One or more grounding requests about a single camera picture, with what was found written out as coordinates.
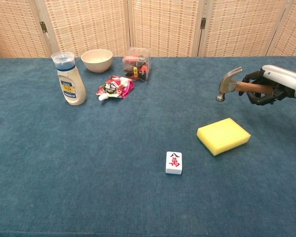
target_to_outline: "robotic hand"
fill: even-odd
[[[296,98],[296,73],[273,65],[264,65],[259,71],[247,74],[242,82],[269,85],[274,91],[269,94],[247,92],[252,104],[273,104],[276,100],[285,97]]]

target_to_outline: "hammer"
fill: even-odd
[[[261,94],[269,94],[273,92],[273,88],[270,85],[261,85],[261,84],[253,84],[241,81],[233,80],[234,75],[238,74],[242,71],[242,67],[235,68],[228,72],[225,76],[223,76],[220,84],[219,84],[219,94],[216,97],[216,100],[222,102],[225,100],[225,94],[227,92],[233,91],[243,91],[243,92],[255,92]]]

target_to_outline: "sponge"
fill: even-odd
[[[251,135],[231,118],[200,127],[197,137],[216,156],[245,144]]]

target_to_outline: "snack bag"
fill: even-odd
[[[111,76],[105,84],[99,87],[96,94],[99,95],[101,101],[109,97],[124,99],[134,87],[134,82],[129,78]]]

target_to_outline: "hammer head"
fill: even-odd
[[[225,94],[227,92],[232,92],[235,90],[237,82],[233,80],[233,76],[242,71],[242,67],[235,68],[223,76],[219,84],[219,94],[216,97],[216,100],[222,102],[225,100]]]

